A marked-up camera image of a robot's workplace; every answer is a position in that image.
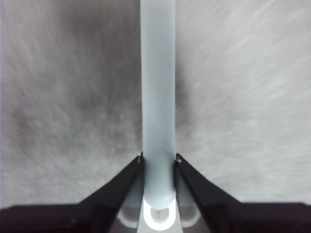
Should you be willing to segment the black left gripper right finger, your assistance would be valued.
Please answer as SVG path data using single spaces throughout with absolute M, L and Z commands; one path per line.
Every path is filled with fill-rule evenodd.
M 309 233 L 311 207 L 301 202 L 241 202 L 180 154 L 174 184 L 185 233 Z

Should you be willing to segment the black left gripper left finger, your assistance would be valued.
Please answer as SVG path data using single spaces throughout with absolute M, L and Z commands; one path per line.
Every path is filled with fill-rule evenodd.
M 2 233 L 135 233 L 143 198 L 144 159 L 78 203 L 15 205 L 0 211 Z

